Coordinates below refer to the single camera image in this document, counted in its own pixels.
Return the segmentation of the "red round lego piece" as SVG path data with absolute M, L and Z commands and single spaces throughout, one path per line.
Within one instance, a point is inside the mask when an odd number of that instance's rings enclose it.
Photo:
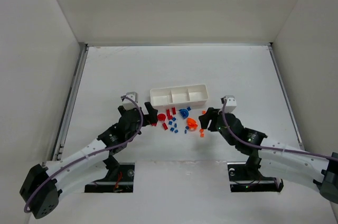
M 165 120 L 166 120 L 166 115 L 165 114 L 158 114 L 157 115 L 157 119 L 158 119 L 158 121 L 159 122 L 165 122 Z

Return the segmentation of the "orange round lego piece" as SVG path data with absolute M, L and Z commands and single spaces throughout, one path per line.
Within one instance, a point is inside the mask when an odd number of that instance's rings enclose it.
M 197 122 L 194 119 L 190 118 L 190 117 L 188 117 L 186 119 L 186 123 L 187 123 L 187 126 L 189 127 L 190 131 L 195 131 L 197 129 L 197 127 L 198 127 Z

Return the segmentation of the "blue arch lego piece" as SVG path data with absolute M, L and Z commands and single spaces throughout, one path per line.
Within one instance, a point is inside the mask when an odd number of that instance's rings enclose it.
M 187 119 L 189 116 L 189 111 L 187 109 L 180 109 L 179 113 L 183 119 Z

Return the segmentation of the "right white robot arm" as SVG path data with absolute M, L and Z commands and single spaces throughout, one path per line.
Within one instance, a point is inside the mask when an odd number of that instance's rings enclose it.
M 199 116 L 202 129 L 218 132 L 229 145 L 248 156 L 247 165 L 264 177 L 306 186 L 337 203 L 337 153 L 330 156 L 302 151 L 246 128 L 231 113 L 209 108 Z

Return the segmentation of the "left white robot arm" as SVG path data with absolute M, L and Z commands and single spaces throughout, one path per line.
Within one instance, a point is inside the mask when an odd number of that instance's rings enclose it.
M 67 194 L 107 174 L 116 174 L 119 163 L 115 154 L 140 135 L 142 127 L 158 121 L 158 111 L 150 102 L 144 103 L 146 114 L 135 101 L 131 103 L 132 109 L 119 106 L 119 121 L 81 150 L 50 165 L 30 168 L 20 188 L 25 213 L 31 213 L 35 219 L 44 218 Z

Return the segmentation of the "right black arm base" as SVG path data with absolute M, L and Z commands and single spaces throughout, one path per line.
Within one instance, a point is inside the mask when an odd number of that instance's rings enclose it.
M 250 155 L 245 162 L 228 162 L 230 191 L 241 192 L 277 192 L 284 188 L 282 179 L 264 176 L 260 172 L 261 158 Z

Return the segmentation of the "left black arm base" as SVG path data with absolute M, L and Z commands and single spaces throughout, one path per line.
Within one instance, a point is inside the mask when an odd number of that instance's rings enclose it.
M 135 163 L 119 163 L 103 179 L 87 184 L 84 193 L 132 193 L 134 190 Z

